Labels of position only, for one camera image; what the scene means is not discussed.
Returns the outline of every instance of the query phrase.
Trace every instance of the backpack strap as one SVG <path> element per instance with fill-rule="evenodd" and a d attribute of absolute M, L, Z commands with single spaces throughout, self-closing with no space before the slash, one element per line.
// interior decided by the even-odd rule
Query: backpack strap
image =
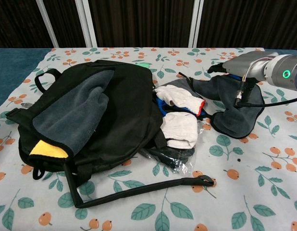
<path fill-rule="evenodd" d="M 60 73 L 57 69 L 54 69 L 54 68 L 53 68 L 53 69 L 49 69 L 48 71 L 46 71 L 46 72 L 44 72 L 44 73 L 42 73 L 42 74 L 36 76 L 35 79 L 34 79 L 35 85 L 37 86 L 37 88 L 38 88 L 42 93 L 44 93 L 46 90 L 43 88 L 43 86 L 42 86 L 42 84 L 41 84 L 39 78 L 40 78 L 41 76 L 43 76 L 44 74 L 52 74 L 52 75 L 54 76 L 54 78 L 55 78 L 55 81 L 57 81 L 57 80 L 60 78 L 60 76 L 61 76 L 61 73 Z"/>
<path fill-rule="evenodd" d="M 31 129 L 30 122 L 32 121 L 33 115 L 30 111 L 24 108 L 14 108 L 10 112 L 6 113 L 6 117 L 17 124 L 24 126 L 28 130 Z"/>
<path fill-rule="evenodd" d="M 163 182 L 140 186 L 137 188 L 110 194 L 108 196 L 104 196 L 104 197 L 101 197 L 101 198 L 98 198 L 95 200 L 83 202 L 83 200 L 81 199 L 81 197 L 77 191 L 76 182 L 74 181 L 73 174 L 72 174 L 70 168 L 68 167 L 67 163 L 64 163 L 63 168 L 64 168 L 64 171 L 66 174 L 68 186 L 71 191 L 71 196 L 72 196 L 72 199 L 73 199 L 73 202 L 74 202 L 74 205 L 76 208 L 89 208 L 92 206 L 101 205 L 104 203 L 115 201 L 120 198 L 135 196 L 135 195 L 148 193 L 148 192 L 152 192 L 152 191 L 156 191 L 156 190 L 160 190 L 160 189 L 166 189 L 166 188 L 179 186 L 179 185 L 203 185 L 203 186 L 213 186 L 214 185 L 214 181 L 210 177 L 203 175 L 203 176 L 198 176 L 196 178 L 181 178 L 181 179 L 176 179 L 176 180 L 167 180 L 167 181 L 163 181 Z"/>

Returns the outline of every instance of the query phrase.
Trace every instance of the gray cloth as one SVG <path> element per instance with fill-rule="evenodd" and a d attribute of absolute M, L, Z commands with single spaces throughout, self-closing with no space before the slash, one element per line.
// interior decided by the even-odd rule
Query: gray cloth
<path fill-rule="evenodd" d="M 235 108 L 234 101 L 240 81 L 227 76 L 214 76 L 210 81 L 193 81 L 193 87 L 201 96 L 222 101 L 226 110 L 213 114 L 210 124 L 212 127 L 230 137 L 241 139 L 254 128 L 257 117 L 263 111 L 261 107 Z M 255 85 L 249 97 L 249 103 L 264 104 L 260 88 Z"/>
<path fill-rule="evenodd" d="M 87 78 L 36 116 L 34 128 L 45 137 L 65 144 L 76 155 L 107 108 L 109 98 L 103 92 L 113 73 L 106 70 Z"/>

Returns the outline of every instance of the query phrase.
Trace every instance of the black strap loop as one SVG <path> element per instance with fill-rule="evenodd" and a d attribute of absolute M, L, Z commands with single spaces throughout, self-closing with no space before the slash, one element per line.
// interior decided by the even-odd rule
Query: black strap loop
<path fill-rule="evenodd" d="M 164 182 L 149 184 L 149 185 L 125 190 L 122 192 L 117 192 L 117 193 L 110 194 L 108 196 L 104 196 L 102 198 L 95 199 L 95 200 L 88 201 L 88 202 L 84 203 L 77 191 L 76 183 L 73 180 L 73 175 L 72 175 L 72 172 L 70 171 L 70 168 L 68 167 L 68 165 L 66 163 L 64 163 L 63 168 L 64 168 L 64 171 L 66 174 L 68 186 L 71 191 L 71 196 L 72 196 L 72 199 L 73 199 L 73 202 L 74 202 L 74 205 L 76 208 L 89 208 L 92 206 L 101 205 L 104 203 L 115 201 L 120 198 L 139 195 L 139 194 L 148 193 L 148 192 L 152 192 L 152 191 L 156 191 L 156 190 L 160 190 L 160 189 L 166 189 L 166 188 L 179 186 L 179 185 L 213 186 L 213 184 L 214 184 L 214 181 L 210 177 L 205 176 L 205 175 L 199 176 L 196 178 L 181 178 L 181 179 L 177 179 L 177 180 L 168 180 L 168 181 L 164 181 Z"/>
<path fill-rule="evenodd" d="M 42 93 L 44 93 L 46 90 L 43 88 L 43 86 L 39 80 L 39 77 L 43 76 L 44 74 L 52 74 L 55 78 L 55 81 L 57 81 L 61 76 L 61 73 L 57 69 L 54 69 L 54 68 L 36 76 L 34 79 L 35 85 Z"/>
<path fill-rule="evenodd" d="M 45 174 L 45 169 L 43 168 L 38 168 L 38 167 L 34 167 L 33 168 L 33 179 L 35 180 L 39 180 L 43 177 L 43 175 Z"/>

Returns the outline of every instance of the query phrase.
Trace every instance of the plastic bag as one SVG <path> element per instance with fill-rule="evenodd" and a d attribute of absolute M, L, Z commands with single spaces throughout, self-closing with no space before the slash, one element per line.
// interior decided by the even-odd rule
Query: plastic bag
<path fill-rule="evenodd" d="M 198 129 L 198 134 L 201 134 L 203 129 Z M 139 151 L 144 157 L 156 160 L 162 165 L 169 167 L 172 172 L 187 174 L 191 173 L 196 161 L 197 146 L 195 145 L 191 149 L 177 149 L 171 147 L 163 147 L 157 149 L 142 148 Z"/>

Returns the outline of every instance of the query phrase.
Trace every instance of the black backpack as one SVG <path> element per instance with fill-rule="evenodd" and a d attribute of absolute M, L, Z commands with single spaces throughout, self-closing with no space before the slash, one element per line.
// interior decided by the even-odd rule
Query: black backpack
<path fill-rule="evenodd" d="M 45 73 L 55 76 L 47 90 L 39 80 Z M 116 167 L 144 146 L 166 145 L 162 116 L 152 97 L 152 74 L 138 65 L 105 60 L 78 64 L 62 74 L 56 69 L 45 73 L 35 78 L 44 93 L 39 100 L 26 110 L 15 108 L 7 114 L 19 124 L 20 157 L 34 167 L 34 179 L 45 171 L 65 171 L 78 208 L 177 185 L 213 185 L 207 176 L 182 178 L 83 203 L 76 188 L 92 173 Z M 59 148 L 66 157 L 31 153 L 39 142 Z"/>

